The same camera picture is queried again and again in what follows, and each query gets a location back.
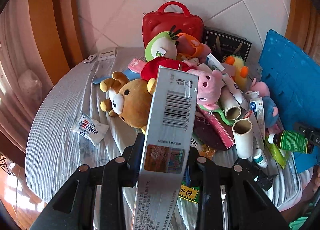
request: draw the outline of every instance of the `brown bottle with green label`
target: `brown bottle with green label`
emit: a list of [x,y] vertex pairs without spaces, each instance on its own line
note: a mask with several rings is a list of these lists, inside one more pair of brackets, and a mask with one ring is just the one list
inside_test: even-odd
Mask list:
[[312,153],[314,148],[314,145],[308,142],[307,138],[295,131],[282,131],[279,134],[271,133],[268,141],[277,145],[279,149],[291,152]]

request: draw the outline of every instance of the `small white bottle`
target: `small white bottle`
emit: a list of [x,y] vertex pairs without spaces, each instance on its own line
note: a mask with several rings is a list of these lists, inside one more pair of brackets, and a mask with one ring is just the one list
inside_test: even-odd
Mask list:
[[262,169],[268,166],[268,160],[261,149],[254,150],[253,161]]

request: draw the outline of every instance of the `white packet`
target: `white packet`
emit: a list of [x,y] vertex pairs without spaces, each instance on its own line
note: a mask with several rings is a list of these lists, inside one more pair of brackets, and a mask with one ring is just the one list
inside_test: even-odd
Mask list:
[[98,144],[104,138],[109,125],[102,124],[90,116],[81,112],[71,127],[71,132],[76,132],[81,136],[89,139],[97,148]]

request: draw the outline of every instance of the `red plush clothing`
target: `red plush clothing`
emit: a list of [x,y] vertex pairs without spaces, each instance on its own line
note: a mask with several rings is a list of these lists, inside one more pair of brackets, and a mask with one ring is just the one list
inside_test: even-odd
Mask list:
[[182,61],[166,57],[156,57],[144,65],[140,75],[143,80],[149,81],[150,78],[157,78],[159,66],[178,69],[179,65],[181,65],[182,71],[187,72],[191,69],[191,67]]

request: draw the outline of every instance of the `silver screw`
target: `silver screw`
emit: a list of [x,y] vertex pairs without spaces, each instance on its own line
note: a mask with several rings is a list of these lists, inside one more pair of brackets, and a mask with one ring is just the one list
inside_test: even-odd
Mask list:
[[207,161],[207,158],[206,158],[206,157],[203,157],[203,156],[200,156],[200,157],[197,159],[197,161],[198,161],[199,163],[205,163],[205,162]]
[[125,161],[125,158],[124,157],[117,157],[116,158],[116,163],[123,163]]
[[79,171],[80,172],[84,172],[84,171],[87,171],[89,169],[89,166],[88,165],[81,165],[80,167],[79,167]]
[[236,172],[241,172],[242,171],[242,167],[240,165],[235,165],[233,166],[233,169],[236,171]]

